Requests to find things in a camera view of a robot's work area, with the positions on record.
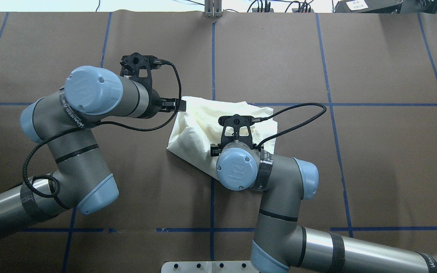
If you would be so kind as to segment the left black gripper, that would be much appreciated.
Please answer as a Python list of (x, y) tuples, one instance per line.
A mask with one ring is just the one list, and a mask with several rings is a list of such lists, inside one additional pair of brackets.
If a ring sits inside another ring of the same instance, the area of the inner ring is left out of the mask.
[[(148, 106), (143, 113), (143, 119), (151, 119), (161, 109), (161, 112), (170, 113), (173, 111), (185, 112), (187, 102), (179, 98), (161, 98), (156, 90), (148, 92)], [(210, 157), (218, 157), (222, 153), (222, 145), (210, 145)]]

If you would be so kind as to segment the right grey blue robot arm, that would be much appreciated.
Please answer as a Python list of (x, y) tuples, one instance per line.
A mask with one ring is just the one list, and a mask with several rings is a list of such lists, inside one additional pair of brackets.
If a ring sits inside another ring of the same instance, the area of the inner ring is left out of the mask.
[(298, 225), (300, 203), (314, 197), (317, 167), (243, 142), (211, 146), (217, 178), (230, 190), (262, 192), (250, 262), (261, 273), (437, 273), (429, 255)]

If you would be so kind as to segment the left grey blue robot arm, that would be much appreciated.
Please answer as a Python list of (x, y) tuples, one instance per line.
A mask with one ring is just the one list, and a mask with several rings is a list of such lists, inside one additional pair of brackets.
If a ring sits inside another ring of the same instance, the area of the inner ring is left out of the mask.
[(0, 240), (78, 209), (88, 215), (114, 202), (119, 190), (92, 128), (120, 116), (149, 119), (182, 110), (182, 85), (174, 64), (178, 97), (167, 100), (147, 84), (101, 67), (81, 66), (59, 91), (22, 111), (22, 131), (36, 143), (21, 167), (18, 187), (0, 194)]

